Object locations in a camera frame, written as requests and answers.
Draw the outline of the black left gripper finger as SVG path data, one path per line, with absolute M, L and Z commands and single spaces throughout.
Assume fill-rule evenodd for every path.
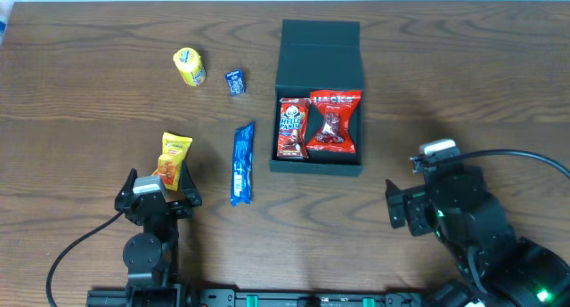
M 184 194 L 186 200 L 191 204 L 191 207 L 202 206 L 202 196 L 192 181 L 189 168 L 185 161 L 182 162 L 179 189 Z
M 137 171 L 132 168 L 127 176 L 126 182 L 116 196 L 117 205 L 130 205 L 134 201 L 133 188 L 137 177 Z

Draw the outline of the blue Oreo cookie pack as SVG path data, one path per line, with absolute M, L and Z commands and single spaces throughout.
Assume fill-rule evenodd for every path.
M 252 198 L 251 172 L 255 123 L 251 122 L 235 131 L 232 153 L 231 205 L 249 205 Z

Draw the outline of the red Hacks candy bag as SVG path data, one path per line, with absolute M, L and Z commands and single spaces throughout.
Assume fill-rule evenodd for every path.
M 309 150 L 339 153 L 356 152 L 348 132 L 350 118 L 362 98 L 360 90 L 318 90 L 310 94 L 311 103 L 323 117 L 321 128 L 306 144 Z

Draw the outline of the red Hello Panda box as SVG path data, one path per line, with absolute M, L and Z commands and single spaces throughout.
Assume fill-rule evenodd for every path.
M 309 98 L 281 98 L 280 121 L 278 128 L 278 158 L 308 158 L 305 146 L 305 132 L 308 123 Z

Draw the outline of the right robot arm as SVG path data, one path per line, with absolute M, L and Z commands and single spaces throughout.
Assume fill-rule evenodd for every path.
M 420 186 L 386 182 L 393 228 L 414 237 L 434 234 L 453 256 L 464 285 L 433 295 L 434 306 L 476 298 L 487 306 L 567 306 L 569 265 L 559 255 L 517 236 L 486 186 L 481 168 L 456 165 L 426 173 Z

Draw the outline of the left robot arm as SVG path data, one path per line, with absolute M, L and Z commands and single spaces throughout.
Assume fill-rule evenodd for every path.
M 132 169 L 115 197 L 115 209 L 128 221 L 143 227 L 143 232 L 130 238 L 123 249 L 130 287 L 166 287 L 177 275 L 177 222 L 192 217 L 192 209 L 202 205 L 186 164 L 182 164 L 179 187 L 183 198 L 168 202 L 159 176 L 139 177 Z

